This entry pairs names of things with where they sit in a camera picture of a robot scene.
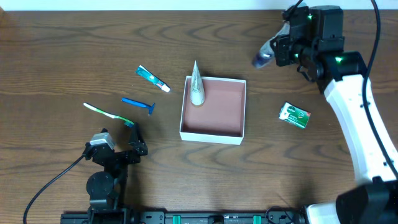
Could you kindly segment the white Pantene tube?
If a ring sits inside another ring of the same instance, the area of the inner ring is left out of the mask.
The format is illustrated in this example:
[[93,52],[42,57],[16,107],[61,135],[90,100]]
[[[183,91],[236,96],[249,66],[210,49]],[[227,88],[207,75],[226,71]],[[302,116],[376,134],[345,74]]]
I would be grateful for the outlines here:
[[205,89],[198,69],[197,61],[195,61],[191,77],[190,101],[194,106],[201,106],[205,102]]

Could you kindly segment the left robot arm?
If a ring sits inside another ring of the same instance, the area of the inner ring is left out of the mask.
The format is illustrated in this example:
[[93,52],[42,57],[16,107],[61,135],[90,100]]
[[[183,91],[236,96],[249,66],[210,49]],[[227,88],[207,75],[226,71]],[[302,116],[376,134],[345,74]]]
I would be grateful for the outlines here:
[[90,196],[88,223],[138,223],[139,219],[132,209],[124,205],[128,166],[138,164],[148,148],[142,138],[139,125],[125,124],[131,131],[128,151],[116,152],[115,141],[107,129],[95,134],[86,143],[83,156],[86,160],[103,167],[94,173],[86,183]]

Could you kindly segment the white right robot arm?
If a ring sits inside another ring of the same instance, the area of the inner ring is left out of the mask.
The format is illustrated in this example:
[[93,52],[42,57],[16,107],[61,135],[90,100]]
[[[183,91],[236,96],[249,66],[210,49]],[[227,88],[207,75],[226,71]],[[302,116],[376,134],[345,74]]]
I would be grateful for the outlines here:
[[334,202],[309,205],[307,223],[396,223],[397,150],[375,104],[370,64],[344,50],[338,6],[296,4],[283,12],[288,29],[271,40],[276,63],[297,64],[332,107],[351,155],[356,187]]

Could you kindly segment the green Dettol soap box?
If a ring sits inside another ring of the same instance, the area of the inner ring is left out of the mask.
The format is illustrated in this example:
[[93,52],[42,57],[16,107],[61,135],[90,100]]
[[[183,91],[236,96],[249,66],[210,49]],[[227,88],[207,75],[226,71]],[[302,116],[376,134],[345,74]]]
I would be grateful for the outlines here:
[[308,124],[311,113],[298,108],[289,102],[285,102],[280,109],[279,119],[284,120],[294,126],[304,129]]

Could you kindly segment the clear sanitizer pump bottle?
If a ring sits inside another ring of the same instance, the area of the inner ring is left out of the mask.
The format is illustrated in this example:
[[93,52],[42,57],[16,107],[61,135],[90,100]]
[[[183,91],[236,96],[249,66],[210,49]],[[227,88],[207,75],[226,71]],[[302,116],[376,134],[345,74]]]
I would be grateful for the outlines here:
[[289,34],[290,32],[290,22],[284,22],[282,28],[270,38],[258,51],[252,60],[252,65],[255,68],[262,68],[269,65],[275,58],[275,53],[271,47],[271,41],[274,40],[278,35]]

